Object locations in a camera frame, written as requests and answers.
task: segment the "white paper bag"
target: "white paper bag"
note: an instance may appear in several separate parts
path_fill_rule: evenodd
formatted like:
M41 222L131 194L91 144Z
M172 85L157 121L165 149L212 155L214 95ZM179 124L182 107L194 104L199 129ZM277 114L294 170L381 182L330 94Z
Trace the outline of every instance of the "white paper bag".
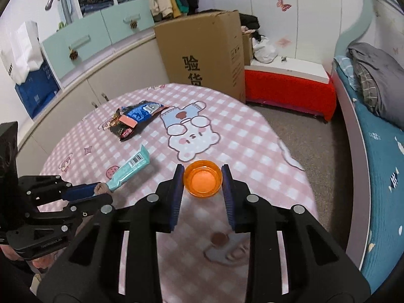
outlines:
M261 42L252 38L252 47L254 57L264 64L272 62L277 56L276 47L265 36L261 36Z
M12 56L9 52L1 54L6 70L17 84L24 83L29 72L38 70L44 61L38 36L38 24L26 21L10 34Z
M15 60L13 56L13 50L11 50L11 48L7 51L1 50L0 57L11 79L17 84L24 83L26 78L23 78L21 74L17 71L17 69L14 67Z

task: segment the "person's hand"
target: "person's hand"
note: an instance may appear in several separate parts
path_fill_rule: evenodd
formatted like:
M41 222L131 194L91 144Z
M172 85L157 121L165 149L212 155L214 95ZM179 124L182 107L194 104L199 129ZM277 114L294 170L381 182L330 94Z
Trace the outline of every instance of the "person's hand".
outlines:
M9 245L0 245L1 250L3 251L6 258L12 261L23 261L24 259L19 256L15 250Z
M32 260L32 265L37 269L46 269L53 264L54 260L55 260L54 255L53 253L51 253L43 257L37 258L35 260Z
M112 195L110 188L108 188L108 185L104 182L100 182L95 186L94 193L96 195L101 195L103 193L108 193L108 194Z

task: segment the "screw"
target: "screw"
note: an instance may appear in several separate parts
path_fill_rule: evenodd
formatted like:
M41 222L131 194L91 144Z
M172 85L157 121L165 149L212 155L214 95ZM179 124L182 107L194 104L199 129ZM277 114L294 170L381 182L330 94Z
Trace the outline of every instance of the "screw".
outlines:
M101 212L104 214L108 214L112 211L112 206L111 205L104 205L101 207Z
M256 202L259 200L259 197L258 197L257 195L251 194L251 195L248 195L248 196L247 196L247 200L248 200L250 203L256 203Z
M154 203L156 201L159 200L160 197L158 197L158 195L156 195L155 193L152 193L151 195L147 196L147 201L149 201L150 203Z
M301 206L301 205L295 205L295 206L293 207L293 210L294 210L294 212L297 213L297 214L303 214L303 213L306 211L306 209L305 209L303 206Z

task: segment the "teal snack wrapper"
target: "teal snack wrapper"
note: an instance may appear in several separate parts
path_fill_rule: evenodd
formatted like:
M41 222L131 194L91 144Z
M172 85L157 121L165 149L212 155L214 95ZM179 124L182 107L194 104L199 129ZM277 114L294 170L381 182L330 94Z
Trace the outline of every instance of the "teal snack wrapper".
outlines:
M108 188L110 188L111 191L115 191L137 172L144 169L149 163L149 152L142 145L140 150L130 160L128 160L124 166L119 168L112 176L112 179L107 182Z

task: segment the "pink checkered tablecloth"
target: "pink checkered tablecloth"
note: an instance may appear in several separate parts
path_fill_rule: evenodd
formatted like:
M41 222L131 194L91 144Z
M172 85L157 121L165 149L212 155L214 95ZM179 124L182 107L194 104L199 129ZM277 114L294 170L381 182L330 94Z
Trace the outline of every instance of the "pink checkered tablecloth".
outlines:
M108 130L117 108L142 100L166 106L160 116L127 142ZM133 205L171 179L178 163L211 160L229 164L233 178L271 204L304 205L317 217L314 195L302 167L263 116L239 101L209 88L167 84L137 90L103 104L73 127L55 147L42 170L59 174L73 185L107 182L143 144L150 165L113 194L115 208ZM172 234L158 234L158 260L166 303L244 302L248 273L247 234L234 234L228 224L223 194L209 199L186 189L178 224ZM61 210L56 201L41 211ZM119 292L124 293L128 234L125 234ZM281 251L283 291L286 260Z

